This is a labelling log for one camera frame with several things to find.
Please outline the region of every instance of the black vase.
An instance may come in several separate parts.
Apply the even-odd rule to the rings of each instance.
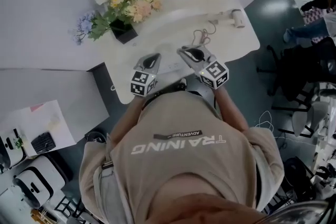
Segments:
[[[115,38],[123,44],[138,36],[131,24],[126,25],[118,19],[110,23],[110,27]]]

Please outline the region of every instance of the black chair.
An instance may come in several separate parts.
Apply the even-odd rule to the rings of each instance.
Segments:
[[[307,82],[330,82],[336,83],[336,47],[332,38],[327,37],[309,48],[296,46],[285,49],[281,58],[278,59],[274,49],[269,45],[267,49],[272,52],[276,64],[276,70],[262,70],[257,72],[275,73],[277,75],[270,96],[276,94],[279,87],[288,101],[297,101],[304,104],[307,109],[280,108],[273,106],[275,110],[303,111],[310,108],[309,102],[314,95],[312,91],[305,92],[303,87]],[[298,99],[298,95],[305,96],[305,100]]]

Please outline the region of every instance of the blue flower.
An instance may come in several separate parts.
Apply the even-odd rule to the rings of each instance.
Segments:
[[[80,18],[77,20],[76,27],[78,31],[82,31],[82,20]]]
[[[84,17],[86,20],[92,20],[96,16],[96,12],[94,10],[90,12],[86,12]]]
[[[81,45],[82,44],[82,40],[78,37],[78,36],[73,36],[72,40],[77,44],[77,45]]]
[[[88,34],[92,30],[92,22],[89,20],[85,20],[81,23],[81,29],[84,34]]]
[[[69,35],[75,36],[77,33],[78,33],[78,32],[77,32],[76,30],[74,30],[74,29],[70,29],[70,30],[68,30],[68,34],[69,34]]]

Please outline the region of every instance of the black and white marker cube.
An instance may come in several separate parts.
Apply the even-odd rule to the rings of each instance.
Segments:
[[[131,93],[145,97],[155,87],[155,75],[134,70],[131,79]]]
[[[213,89],[222,86],[229,79],[229,69],[218,61],[211,62],[197,74],[201,81]]]

